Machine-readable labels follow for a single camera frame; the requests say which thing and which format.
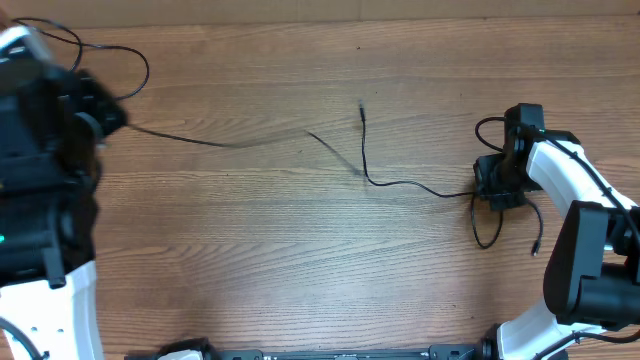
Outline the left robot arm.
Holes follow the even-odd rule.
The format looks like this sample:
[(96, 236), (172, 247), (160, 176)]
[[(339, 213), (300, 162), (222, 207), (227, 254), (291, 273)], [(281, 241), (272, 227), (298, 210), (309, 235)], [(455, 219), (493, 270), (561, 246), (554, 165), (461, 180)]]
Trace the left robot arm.
[(1, 34), (1, 328), (17, 359), (100, 359), (97, 150), (117, 99), (29, 27)]

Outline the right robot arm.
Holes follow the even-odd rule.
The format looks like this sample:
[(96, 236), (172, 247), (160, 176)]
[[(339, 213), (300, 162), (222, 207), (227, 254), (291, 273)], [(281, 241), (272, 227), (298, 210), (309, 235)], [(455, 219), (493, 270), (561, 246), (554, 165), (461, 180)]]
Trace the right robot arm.
[(495, 326), (470, 359), (564, 359), (584, 339), (626, 344), (638, 334), (639, 207), (590, 164), (569, 131), (549, 130), (538, 104), (520, 103), (499, 117), (504, 144), (473, 166), (474, 199), (503, 213), (544, 191), (563, 218), (547, 264), (543, 297)]

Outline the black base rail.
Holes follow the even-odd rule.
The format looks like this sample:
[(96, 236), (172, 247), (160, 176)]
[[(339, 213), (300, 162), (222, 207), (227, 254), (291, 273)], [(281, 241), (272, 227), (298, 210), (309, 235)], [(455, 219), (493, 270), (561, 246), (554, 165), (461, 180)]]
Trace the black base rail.
[(424, 349), (264, 352), (213, 350), (204, 359), (218, 360), (486, 360), (496, 359), (490, 345), (435, 344)]

